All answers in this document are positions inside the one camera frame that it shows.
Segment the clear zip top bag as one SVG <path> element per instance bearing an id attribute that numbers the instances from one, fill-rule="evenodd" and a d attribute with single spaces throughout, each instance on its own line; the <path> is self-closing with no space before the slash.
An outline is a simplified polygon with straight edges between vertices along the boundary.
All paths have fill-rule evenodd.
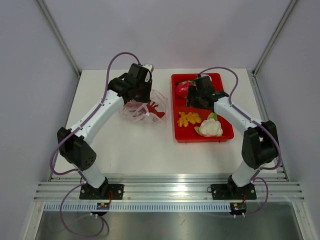
<path id="1" fill-rule="evenodd" d="M 148 103 L 131 100 L 119 110 L 119 114 L 130 122 L 157 123 L 167 119 L 167 105 L 168 99 L 159 91 L 152 90 Z"/>

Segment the yellow ginger root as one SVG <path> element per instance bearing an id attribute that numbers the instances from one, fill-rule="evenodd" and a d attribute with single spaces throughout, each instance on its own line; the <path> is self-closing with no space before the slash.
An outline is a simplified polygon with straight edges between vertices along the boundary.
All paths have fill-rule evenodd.
<path id="1" fill-rule="evenodd" d="M 178 126 L 181 127 L 188 127 L 189 124 L 195 125 L 200 124 L 202 119 L 200 118 L 199 114 L 196 112 L 179 112 L 179 118 L 177 120 Z"/>

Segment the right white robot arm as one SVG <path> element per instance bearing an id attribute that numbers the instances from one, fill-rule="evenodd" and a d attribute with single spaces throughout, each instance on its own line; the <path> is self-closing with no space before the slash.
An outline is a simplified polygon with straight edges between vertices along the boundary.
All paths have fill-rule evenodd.
<path id="1" fill-rule="evenodd" d="M 250 116 L 231 101 L 223 90 L 216 91 L 207 74 L 199 74 L 195 85 L 188 88 L 186 105 L 210 110 L 223 117 L 242 135 L 242 162 L 229 176 L 226 190 L 230 197 L 239 198 L 253 183 L 266 164 L 274 159 L 281 160 L 276 125 L 272 121 L 261 121 Z"/>

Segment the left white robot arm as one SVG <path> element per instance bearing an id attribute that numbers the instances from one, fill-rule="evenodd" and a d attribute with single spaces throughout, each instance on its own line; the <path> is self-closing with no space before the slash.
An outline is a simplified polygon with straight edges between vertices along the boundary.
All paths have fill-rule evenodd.
<path id="1" fill-rule="evenodd" d="M 79 172 L 97 199 L 108 194 L 108 180 L 95 161 L 91 143 L 105 123 L 129 101 L 148 103 L 152 89 L 151 64 L 133 63 L 128 72 L 107 83 L 106 92 L 92 109 L 70 129 L 57 132 L 59 154 Z"/>

